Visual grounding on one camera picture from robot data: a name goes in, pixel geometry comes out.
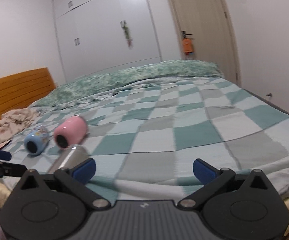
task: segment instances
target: teal and white checkered blanket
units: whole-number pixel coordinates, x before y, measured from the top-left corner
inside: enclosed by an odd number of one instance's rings
[[[289,196],[289,115],[231,82],[152,79],[93,98],[47,111],[34,125],[52,133],[68,117],[82,115],[89,125],[83,145],[97,165],[87,187],[110,201],[178,201],[202,186],[192,171],[196,158],[239,173],[261,168],[282,197]],[[31,129],[16,135],[6,150],[13,163],[43,173],[61,150],[51,140],[43,154],[30,157],[23,140]],[[13,188],[17,179],[4,182]]]

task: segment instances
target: beige towel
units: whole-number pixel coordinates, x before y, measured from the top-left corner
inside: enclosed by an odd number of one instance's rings
[[[12,136],[28,128],[38,113],[31,108],[15,109],[1,115],[0,143],[10,140]]]

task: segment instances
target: bed frame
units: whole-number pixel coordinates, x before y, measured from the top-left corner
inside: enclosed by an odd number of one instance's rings
[[[1,114],[25,108],[55,89],[48,68],[39,68],[0,78]]]

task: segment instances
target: blue cup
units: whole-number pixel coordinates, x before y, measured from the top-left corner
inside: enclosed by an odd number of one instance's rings
[[[31,156],[38,156],[46,149],[48,142],[48,130],[44,126],[39,125],[25,137],[24,147]]]

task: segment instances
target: pink mug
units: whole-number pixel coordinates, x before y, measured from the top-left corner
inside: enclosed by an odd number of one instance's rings
[[[54,141],[60,148],[67,148],[72,144],[79,144],[86,133],[88,125],[79,115],[72,116],[59,125],[53,133]]]

